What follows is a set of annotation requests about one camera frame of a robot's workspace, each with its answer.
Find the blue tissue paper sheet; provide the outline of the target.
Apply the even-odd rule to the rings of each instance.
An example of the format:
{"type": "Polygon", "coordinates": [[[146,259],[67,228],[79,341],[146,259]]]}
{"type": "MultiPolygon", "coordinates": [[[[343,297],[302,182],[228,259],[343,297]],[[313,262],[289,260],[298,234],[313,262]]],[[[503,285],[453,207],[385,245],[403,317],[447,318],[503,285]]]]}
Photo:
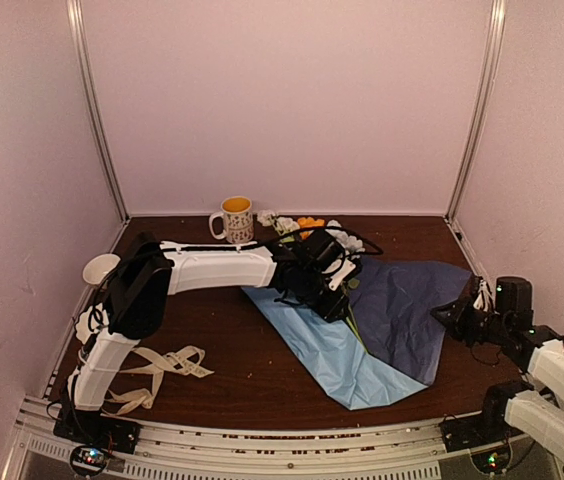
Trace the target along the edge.
{"type": "Polygon", "coordinates": [[[438,261],[363,260],[349,294],[354,325],[278,301],[273,289],[245,293],[333,400],[349,410],[384,407],[431,387],[445,337],[433,308],[456,300],[471,271],[438,261]]]}

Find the orange fake flower stem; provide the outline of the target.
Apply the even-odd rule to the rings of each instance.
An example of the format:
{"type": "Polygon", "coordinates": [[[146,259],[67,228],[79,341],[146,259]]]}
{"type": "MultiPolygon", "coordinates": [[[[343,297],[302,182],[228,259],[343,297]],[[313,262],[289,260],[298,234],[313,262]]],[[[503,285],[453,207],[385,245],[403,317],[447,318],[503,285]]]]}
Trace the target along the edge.
{"type": "Polygon", "coordinates": [[[297,219],[297,224],[301,229],[301,238],[306,239],[312,233],[312,230],[309,230],[309,227],[324,227],[326,222],[322,218],[299,217],[297,219]]]}

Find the floral mug yellow inside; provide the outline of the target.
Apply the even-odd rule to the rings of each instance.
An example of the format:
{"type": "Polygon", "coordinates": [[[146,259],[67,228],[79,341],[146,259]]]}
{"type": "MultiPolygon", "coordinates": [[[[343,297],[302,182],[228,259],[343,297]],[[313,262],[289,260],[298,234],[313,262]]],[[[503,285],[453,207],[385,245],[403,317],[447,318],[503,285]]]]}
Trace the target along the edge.
{"type": "Polygon", "coordinates": [[[254,238],[252,201],[244,196],[233,196],[221,203],[220,210],[208,219],[210,234],[216,240],[242,244],[254,238]]]}

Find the white small fake flower stem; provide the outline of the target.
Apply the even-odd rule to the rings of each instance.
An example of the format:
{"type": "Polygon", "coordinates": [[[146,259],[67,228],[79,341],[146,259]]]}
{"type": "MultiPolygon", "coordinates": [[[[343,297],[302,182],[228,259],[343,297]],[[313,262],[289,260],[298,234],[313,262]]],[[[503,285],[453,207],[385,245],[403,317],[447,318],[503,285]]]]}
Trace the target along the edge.
{"type": "Polygon", "coordinates": [[[282,242],[292,242],[297,239],[296,231],[300,226],[291,217],[278,215],[273,210],[260,210],[257,212],[256,219],[261,226],[272,228],[282,242]]]}

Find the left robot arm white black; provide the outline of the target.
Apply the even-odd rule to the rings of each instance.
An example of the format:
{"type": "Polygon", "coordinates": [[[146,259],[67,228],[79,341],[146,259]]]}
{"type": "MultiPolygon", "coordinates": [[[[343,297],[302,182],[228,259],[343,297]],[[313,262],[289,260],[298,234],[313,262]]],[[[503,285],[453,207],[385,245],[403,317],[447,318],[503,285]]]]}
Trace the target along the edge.
{"type": "Polygon", "coordinates": [[[83,271],[96,288],[79,316],[78,364],[61,393],[68,429],[85,444],[99,442],[104,404],[125,414],[153,406],[166,373],[204,378],[201,349],[186,346],[161,355],[141,346],[162,324],[168,296],[223,287],[274,289],[320,318],[347,317],[346,284],[364,255],[382,249],[339,224],[308,226],[280,236],[228,245],[159,242],[139,237],[124,256],[101,255],[83,271]]]}

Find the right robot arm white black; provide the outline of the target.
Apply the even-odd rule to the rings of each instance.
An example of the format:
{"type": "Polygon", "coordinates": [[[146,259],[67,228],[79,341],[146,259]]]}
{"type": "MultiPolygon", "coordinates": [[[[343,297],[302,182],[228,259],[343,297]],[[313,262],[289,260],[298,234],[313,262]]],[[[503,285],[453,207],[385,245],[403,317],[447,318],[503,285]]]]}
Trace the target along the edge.
{"type": "Polygon", "coordinates": [[[476,278],[469,294],[432,309],[453,339],[469,348],[497,346],[523,376],[491,386],[479,413],[445,419],[439,427],[448,452],[508,443],[526,434],[564,472],[564,335],[534,324],[532,297],[524,278],[502,276],[493,290],[476,278]]]}

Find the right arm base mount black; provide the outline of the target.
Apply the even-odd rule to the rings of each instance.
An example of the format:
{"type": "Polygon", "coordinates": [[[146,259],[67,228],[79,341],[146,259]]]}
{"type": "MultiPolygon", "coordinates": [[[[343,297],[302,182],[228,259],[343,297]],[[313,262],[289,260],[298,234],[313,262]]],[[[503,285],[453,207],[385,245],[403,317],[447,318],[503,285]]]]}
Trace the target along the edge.
{"type": "Polygon", "coordinates": [[[453,417],[440,424],[442,439],[447,452],[473,449],[491,443],[502,442],[522,432],[504,420],[507,402],[516,394],[534,390],[524,381],[508,381],[489,387],[477,414],[453,417]]]}

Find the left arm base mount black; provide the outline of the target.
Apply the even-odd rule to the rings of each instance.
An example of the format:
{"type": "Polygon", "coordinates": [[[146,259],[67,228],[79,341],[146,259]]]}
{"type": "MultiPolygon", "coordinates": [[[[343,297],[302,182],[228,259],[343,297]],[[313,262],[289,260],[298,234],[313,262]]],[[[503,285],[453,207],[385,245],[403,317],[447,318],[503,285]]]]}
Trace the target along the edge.
{"type": "Polygon", "coordinates": [[[133,454],[139,439],[139,423],[105,416],[100,411],[82,411],[72,402],[67,389],[57,401],[60,405],[52,433],[74,443],[69,466],[82,478],[102,474],[116,453],[133,454]]]}

